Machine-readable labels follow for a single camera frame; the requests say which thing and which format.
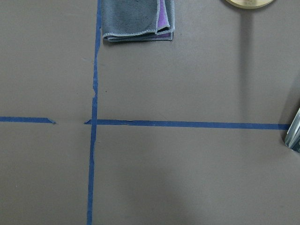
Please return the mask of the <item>grey folded cloth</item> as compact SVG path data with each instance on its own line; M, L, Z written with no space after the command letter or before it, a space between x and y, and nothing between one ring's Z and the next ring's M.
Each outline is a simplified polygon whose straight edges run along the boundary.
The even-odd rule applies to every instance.
M171 41L173 0L101 1L102 37L108 42Z

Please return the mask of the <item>metal scoop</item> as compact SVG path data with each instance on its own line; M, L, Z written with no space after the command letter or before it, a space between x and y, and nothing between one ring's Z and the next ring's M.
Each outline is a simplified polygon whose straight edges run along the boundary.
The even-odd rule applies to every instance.
M285 145L297 153L300 152L300 109L286 133Z

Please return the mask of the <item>wooden mug tree stand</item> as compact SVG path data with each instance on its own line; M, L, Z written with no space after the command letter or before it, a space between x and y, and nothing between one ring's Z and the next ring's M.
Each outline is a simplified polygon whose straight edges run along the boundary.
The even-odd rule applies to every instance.
M227 3L242 9L262 8L274 0L225 0Z

